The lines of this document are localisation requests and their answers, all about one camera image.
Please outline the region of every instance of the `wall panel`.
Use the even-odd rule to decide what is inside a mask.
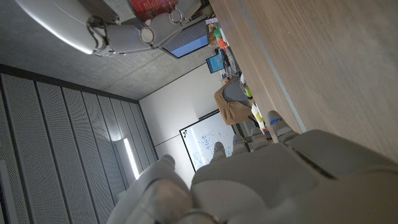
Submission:
[[[94,137],[96,139],[99,154],[102,158],[105,174],[108,178],[109,188],[114,202],[116,195],[126,190],[121,177],[120,168],[114,154],[114,150],[106,129],[105,120],[101,112],[97,96],[91,93],[83,93],[88,117],[93,127]]]
[[[134,141],[134,145],[136,146],[137,154],[140,158],[140,162],[142,165],[142,170],[145,170],[149,167],[149,160],[147,153],[144,149],[144,144],[142,143],[142,139],[139,135],[138,128],[134,116],[132,115],[131,108],[128,102],[122,101],[122,108],[124,115],[126,116],[127,126],[129,127],[132,140]]]
[[[151,143],[151,141],[149,139],[146,127],[145,127],[144,122],[142,120],[138,105],[130,103],[130,109],[131,109],[132,114],[134,116],[134,120],[136,122],[140,138],[142,139],[142,143],[144,145],[144,149],[145,149],[146,154],[148,156],[149,163],[152,165],[153,163],[156,162],[156,156],[155,156],[155,153],[154,153],[153,145],[152,145],[152,143]]]
[[[81,92],[68,88],[62,88],[62,91],[98,221],[106,223],[114,204]]]
[[[96,223],[61,88],[38,82],[37,90],[72,223]]]
[[[34,82],[2,75],[34,223],[69,223]]]
[[[2,96],[0,96],[0,161],[4,160],[7,164],[7,170],[12,189],[12,196],[14,197],[14,203],[18,217],[18,223],[29,223],[24,192],[22,190],[17,160],[15,158],[14,146],[12,144],[12,139],[9,131],[9,124],[7,122],[3,99]]]
[[[137,150],[136,150],[136,145],[134,144],[134,141],[132,139],[131,133],[129,126],[127,125],[127,120],[126,116],[124,115],[124,111],[122,108],[122,104],[120,100],[115,100],[111,99],[111,104],[116,116],[116,120],[118,121],[120,132],[122,134],[123,139],[128,139],[130,143],[130,147],[132,150],[132,155],[134,156],[134,159],[137,164],[138,172],[141,173],[143,171],[142,164],[141,164],[141,158],[139,157]]]
[[[116,161],[118,162],[119,169],[123,178],[125,188],[129,187],[127,182],[126,173],[121,162],[121,158],[116,148],[115,142],[122,139],[118,122],[113,112],[111,100],[108,97],[98,96],[99,105],[101,107],[102,114],[104,116],[105,125],[108,129],[109,136],[111,138],[112,146],[114,149],[114,154],[116,156]]]

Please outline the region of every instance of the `yellow object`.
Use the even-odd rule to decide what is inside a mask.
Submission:
[[[259,122],[264,122],[264,119],[261,117],[260,113],[256,114],[256,120]]]

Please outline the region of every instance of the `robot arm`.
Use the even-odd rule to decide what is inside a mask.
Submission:
[[[120,24],[102,0],[16,0],[30,17],[72,47],[96,55],[161,47],[177,35],[199,8],[199,0],[180,0],[175,9],[133,25]]]
[[[108,224],[396,223],[395,162],[324,131],[296,133],[276,111],[268,119],[278,144],[259,128],[252,152],[239,135],[229,157],[217,142],[190,190],[166,155],[132,183]]]

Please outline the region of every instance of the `wooden table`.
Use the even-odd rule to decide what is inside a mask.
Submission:
[[[263,116],[398,161],[398,1],[210,3]]]

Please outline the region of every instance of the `red object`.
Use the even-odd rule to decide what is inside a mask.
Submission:
[[[130,0],[130,3],[136,10],[136,16],[147,21],[162,13],[173,11],[178,0]]]
[[[220,40],[218,41],[218,45],[221,49],[224,50],[224,52],[226,52],[226,42],[224,42],[223,38],[220,38]]]

